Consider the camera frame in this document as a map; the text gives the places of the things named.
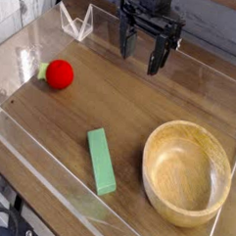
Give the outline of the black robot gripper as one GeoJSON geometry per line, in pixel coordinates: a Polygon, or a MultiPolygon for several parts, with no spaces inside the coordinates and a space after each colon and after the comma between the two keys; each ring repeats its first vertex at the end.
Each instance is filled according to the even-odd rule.
{"type": "Polygon", "coordinates": [[[169,47],[177,50],[181,30],[186,21],[171,9],[172,0],[120,0],[119,50],[124,59],[135,49],[137,29],[156,37],[155,49],[150,56],[147,74],[154,75],[161,69],[169,54],[169,47]]]}

